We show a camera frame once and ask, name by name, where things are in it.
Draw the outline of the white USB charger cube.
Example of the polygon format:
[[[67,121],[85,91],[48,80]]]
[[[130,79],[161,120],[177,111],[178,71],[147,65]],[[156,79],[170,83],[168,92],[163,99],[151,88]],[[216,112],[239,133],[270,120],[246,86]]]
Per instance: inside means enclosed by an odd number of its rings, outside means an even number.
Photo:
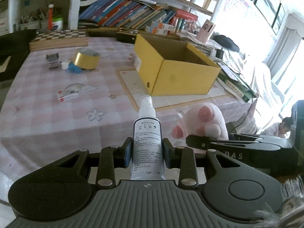
[[[67,70],[68,67],[69,67],[69,63],[67,63],[67,62],[61,62],[61,68],[62,68],[63,70]]]

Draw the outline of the red thick dictionary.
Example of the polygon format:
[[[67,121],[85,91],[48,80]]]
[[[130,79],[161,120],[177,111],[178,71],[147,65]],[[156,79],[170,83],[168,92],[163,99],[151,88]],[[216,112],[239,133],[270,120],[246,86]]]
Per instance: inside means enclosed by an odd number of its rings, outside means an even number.
[[[197,15],[192,14],[192,13],[187,12],[187,11],[182,10],[182,9],[177,9],[176,10],[175,17],[185,19],[185,20],[188,20],[188,21],[191,21],[191,22],[196,22],[197,19],[198,19]]]

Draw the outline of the black Yamaha keyboard piano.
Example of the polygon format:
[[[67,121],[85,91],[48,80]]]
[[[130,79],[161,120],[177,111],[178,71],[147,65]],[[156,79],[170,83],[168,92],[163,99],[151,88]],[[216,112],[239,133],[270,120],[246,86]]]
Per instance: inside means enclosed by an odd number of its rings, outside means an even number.
[[[36,37],[36,31],[26,29],[1,36],[1,67],[10,57],[6,69],[1,71],[1,81],[15,78],[30,53],[29,43]]]

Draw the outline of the black cap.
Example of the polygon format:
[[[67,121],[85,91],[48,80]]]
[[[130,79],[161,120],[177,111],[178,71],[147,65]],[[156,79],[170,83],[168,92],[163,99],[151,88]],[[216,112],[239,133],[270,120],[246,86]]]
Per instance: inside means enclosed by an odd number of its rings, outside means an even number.
[[[215,35],[213,40],[220,44],[222,47],[230,49],[235,52],[240,52],[240,48],[231,40],[230,38],[226,37],[225,35]]]

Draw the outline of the gold tape roll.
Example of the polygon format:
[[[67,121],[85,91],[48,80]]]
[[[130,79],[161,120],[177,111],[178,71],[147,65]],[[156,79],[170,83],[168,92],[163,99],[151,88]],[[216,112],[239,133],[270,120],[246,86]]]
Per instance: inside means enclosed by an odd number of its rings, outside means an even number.
[[[94,70],[97,68],[101,55],[86,47],[81,47],[76,50],[75,57],[72,62],[75,66],[84,70]]]

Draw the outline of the pink checkered tablecloth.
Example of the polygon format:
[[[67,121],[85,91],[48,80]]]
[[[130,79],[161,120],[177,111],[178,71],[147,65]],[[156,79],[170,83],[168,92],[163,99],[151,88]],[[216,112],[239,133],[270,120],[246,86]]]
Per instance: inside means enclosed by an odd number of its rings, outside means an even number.
[[[138,113],[118,72],[132,67],[133,45],[90,38],[96,71],[50,70],[47,51],[34,51],[16,75],[1,110],[1,173],[15,181],[78,149],[99,152],[132,135]],[[79,97],[59,102],[60,90]]]

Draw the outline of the black power adapter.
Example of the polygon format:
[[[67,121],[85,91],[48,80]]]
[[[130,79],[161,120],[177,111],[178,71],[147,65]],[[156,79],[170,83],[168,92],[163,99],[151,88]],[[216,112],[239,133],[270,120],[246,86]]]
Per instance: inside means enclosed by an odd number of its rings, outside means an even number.
[[[224,51],[222,49],[216,50],[216,55],[215,55],[216,58],[223,59],[223,55],[224,55]]]

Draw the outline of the orange white medicine box lower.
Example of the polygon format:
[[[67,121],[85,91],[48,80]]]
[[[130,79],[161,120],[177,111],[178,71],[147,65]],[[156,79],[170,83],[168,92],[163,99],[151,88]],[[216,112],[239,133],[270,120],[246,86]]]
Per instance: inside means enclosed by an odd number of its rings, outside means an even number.
[[[148,33],[155,34],[155,35],[164,35],[165,36],[168,34],[168,30],[166,30],[166,29],[155,28],[155,27],[151,27],[151,26],[146,26],[145,31]]]

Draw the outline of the black gold wooden box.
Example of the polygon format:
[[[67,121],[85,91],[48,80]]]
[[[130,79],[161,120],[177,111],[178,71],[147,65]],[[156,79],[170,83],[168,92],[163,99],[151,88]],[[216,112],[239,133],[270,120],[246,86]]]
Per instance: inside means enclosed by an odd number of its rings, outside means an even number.
[[[85,29],[86,34],[90,37],[115,38],[122,43],[135,44],[137,35],[140,31],[127,28],[96,28]]]

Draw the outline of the blue plastic piece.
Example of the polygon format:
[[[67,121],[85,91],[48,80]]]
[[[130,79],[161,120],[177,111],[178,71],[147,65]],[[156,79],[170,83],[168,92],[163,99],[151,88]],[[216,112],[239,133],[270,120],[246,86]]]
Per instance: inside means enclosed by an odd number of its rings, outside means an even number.
[[[65,70],[67,73],[73,74],[81,74],[82,68],[76,66],[72,61],[68,64],[67,69]]]

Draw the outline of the pink pen holder cup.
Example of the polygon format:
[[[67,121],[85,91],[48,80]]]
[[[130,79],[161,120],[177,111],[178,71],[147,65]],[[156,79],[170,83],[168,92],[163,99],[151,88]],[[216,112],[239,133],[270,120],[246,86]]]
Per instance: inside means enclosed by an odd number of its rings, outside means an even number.
[[[197,34],[197,40],[200,42],[205,43],[210,36],[212,35],[215,28],[215,24],[211,22],[210,20],[206,19],[203,26],[201,27],[200,31]]]

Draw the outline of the green thick book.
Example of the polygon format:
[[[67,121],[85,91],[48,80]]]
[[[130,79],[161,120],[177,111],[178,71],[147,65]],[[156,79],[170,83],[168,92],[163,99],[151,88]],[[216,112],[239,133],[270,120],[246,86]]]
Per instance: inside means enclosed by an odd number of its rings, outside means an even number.
[[[232,93],[236,98],[240,98],[244,102],[249,102],[256,98],[255,93],[246,84],[240,81],[240,79],[231,79],[229,76],[220,72],[218,79],[226,84],[230,93]]]

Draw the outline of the white spray bottle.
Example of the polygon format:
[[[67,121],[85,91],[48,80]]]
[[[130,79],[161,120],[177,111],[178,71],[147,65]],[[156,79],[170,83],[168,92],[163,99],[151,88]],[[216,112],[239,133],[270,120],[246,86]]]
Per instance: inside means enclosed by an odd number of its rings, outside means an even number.
[[[165,180],[161,123],[149,95],[141,97],[138,119],[133,124],[130,178],[136,181]]]

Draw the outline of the yellow cardboard box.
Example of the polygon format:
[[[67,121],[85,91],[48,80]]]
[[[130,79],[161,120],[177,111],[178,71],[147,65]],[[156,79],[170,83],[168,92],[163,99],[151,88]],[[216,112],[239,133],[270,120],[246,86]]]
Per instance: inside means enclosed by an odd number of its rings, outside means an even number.
[[[133,65],[151,96],[205,95],[221,67],[192,44],[138,34]]]

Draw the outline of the grey stapler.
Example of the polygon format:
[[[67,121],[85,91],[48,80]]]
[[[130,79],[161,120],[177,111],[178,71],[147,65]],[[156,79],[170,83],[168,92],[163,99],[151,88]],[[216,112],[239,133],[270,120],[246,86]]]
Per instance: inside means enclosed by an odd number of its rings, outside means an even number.
[[[55,54],[46,55],[46,61],[49,69],[59,67],[60,65],[59,54],[55,53]]]

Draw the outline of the white red staples box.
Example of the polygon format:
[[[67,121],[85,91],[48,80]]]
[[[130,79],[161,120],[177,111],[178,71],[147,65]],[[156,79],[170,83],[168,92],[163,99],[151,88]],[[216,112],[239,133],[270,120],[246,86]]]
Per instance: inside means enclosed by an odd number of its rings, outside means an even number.
[[[69,90],[60,90],[57,92],[57,98],[59,102],[67,102],[79,97],[78,92]]]

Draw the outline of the white bookshelf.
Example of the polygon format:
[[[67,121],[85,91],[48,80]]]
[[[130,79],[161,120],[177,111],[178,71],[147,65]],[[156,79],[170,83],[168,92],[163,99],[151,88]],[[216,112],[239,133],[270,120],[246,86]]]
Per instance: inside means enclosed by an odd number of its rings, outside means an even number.
[[[49,14],[51,9],[61,17],[65,29],[75,30],[80,20],[89,20],[98,26],[113,25],[116,19],[140,7],[152,14],[168,8],[185,12],[194,10],[211,19],[216,14],[206,6],[200,7],[186,0],[1,0],[1,11],[6,12],[9,33],[19,29],[22,19],[32,19],[37,12]]]

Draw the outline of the wooden chess board box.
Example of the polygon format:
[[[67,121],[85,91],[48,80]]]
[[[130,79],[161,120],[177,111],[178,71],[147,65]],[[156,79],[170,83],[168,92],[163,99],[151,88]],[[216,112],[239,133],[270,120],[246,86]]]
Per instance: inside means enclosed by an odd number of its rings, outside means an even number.
[[[88,46],[89,37],[85,31],[64,30],[39,33],[29,43],[30,51]]]

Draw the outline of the white green lidded jar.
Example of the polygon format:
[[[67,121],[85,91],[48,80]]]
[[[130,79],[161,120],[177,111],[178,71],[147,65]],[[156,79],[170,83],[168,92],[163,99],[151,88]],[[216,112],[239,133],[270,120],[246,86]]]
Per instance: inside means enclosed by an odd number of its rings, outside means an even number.
[[[50,31],[62,31],[63,30],[63,17],[62,16],[56,16],[52,18],[52,24]]]

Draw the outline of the orange white medicine box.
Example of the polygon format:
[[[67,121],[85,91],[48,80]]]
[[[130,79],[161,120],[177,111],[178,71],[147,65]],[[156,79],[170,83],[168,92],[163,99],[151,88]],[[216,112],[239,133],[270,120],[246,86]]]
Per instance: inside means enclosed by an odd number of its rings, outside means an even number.
[[[151,27],[153,28],[158,28],[158,29],[163,29],[163,30],[168,30],[168,31],[173,31],[174,26],[162,22],[152,22]]]
[[[165,36],[168,34],[168,30],[166,30],[166,29],[155,28],[155,27],[151,27],[151,26],[146,26],[145,31],[148,33],[155,34],[155,35],[164,35]]]

